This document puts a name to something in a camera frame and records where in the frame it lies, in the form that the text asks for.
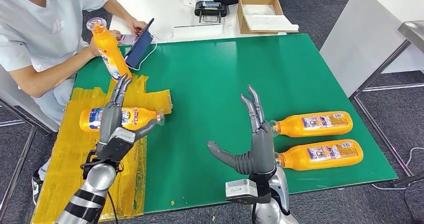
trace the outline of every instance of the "green tabletop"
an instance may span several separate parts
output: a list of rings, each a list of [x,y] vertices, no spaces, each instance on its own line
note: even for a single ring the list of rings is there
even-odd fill
[[[290,193],[397,178],[306,34],[163,43],[138,73],[149,76],[148,92],[170,89],[173,103],[165,125],[147,138],[145,213],[223,203],[225,182],[247,178],[212,157],[207,142],[214,140],[234,154],[250,148],[250,120],[240,101],[249,84],[267,120],[325,111],[347,111],[353,119],[352,131],[344,135],[274,139],[277,152],[354,139],[364,153],[353,166],[285,169]],[[97,58],[78,72],[75,87],[106,91],[109,81]]]

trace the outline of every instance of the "robotic hand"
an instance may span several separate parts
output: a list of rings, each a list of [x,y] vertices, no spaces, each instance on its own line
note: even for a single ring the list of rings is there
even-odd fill
[[[110,102],[103,109],[96,150],[91,150],[85,164],[81,165],[85,182],[71,197],[56,224],[98,223],[106,203],[106,194],[115,181],[122,158],[136,141],[146,136],[158,123],[157,119],[152,119],[135,131],[122,127],[122,104],[132,80],[127,77],[125,74],[119,79]]]
[[[211,154],[249,179],[225,184],[226,199],[251,205],[252,222],[258,224],[299,224],[289,210],[289,191],[283,169],[275,164],[274,137],[271,126],[264,119],[261,101],[249,85],[252,100],[241,94],[252,128],[251,148],[241,155],[233,155],[214,141],[207,146]]]

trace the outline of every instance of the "yellow tape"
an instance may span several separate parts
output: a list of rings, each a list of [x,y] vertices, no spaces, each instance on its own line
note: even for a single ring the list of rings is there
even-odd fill
[[[172,109],[169,90],[146,93],[147,76],[133,75],[125,95],[124,107],[140,107],[151,111],[163,110],[170,114]],[[104,107],[109,101],[115,82],[111,80],[107,95],[98,87],[75,88],[69,101],[57,140],[54,145],[50,166],[41,189],[32,224],[54,224],[71,196],[83,183],[80,165],[87,154],[95,148],[98,132],[80,129],[80,113],[89,108]],[[124,171],[120,172],[109,191],[116,207],[118,218],[131,218],[143,214],[146,186],[147,138],[134,144],[124,160]],[[100,221],[113,220],[114,214],[109,198],[100,216]]]

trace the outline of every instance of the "orange bottle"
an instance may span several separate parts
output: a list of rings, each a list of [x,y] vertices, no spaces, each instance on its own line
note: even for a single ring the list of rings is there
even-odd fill
[[[281,121],[270,122],[275,136],[291,138],[341,135],[352,130],[354,124],[346,111],[326,111],[292,115]]]
[[[98,132],[100,129],[102,115],[103,108],[91,108],[83,110],[79,116],[79,127],[84,132]],[[154,111],[138,107],[122,108],[122,126],[128,130],[134,131],[144,127],[150,120],[155,118],[157,119],[159,125],[164,125],[165,116],[162,110]]]
[[[94,43],[112,79],[118,81],[125,73],[131,77],[130,69],[118,48],[116,36],[106,28],[106,20],[92,18],[87,22],[87,28],[93,33]]]
[[[298,145],[275,155],[283,168],[297,171],[351,166],[364,158],[361,147],[352,139]]]

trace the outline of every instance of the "white paper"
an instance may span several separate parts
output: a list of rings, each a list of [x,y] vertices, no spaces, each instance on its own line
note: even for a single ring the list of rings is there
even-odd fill
[[[251,31],[296,32],[298,25],[292,24],[284,15],[245,15]]]
[[[256,4],[244,4],[243,5],[244,15],[275,15],[273,5],[256,5]]]

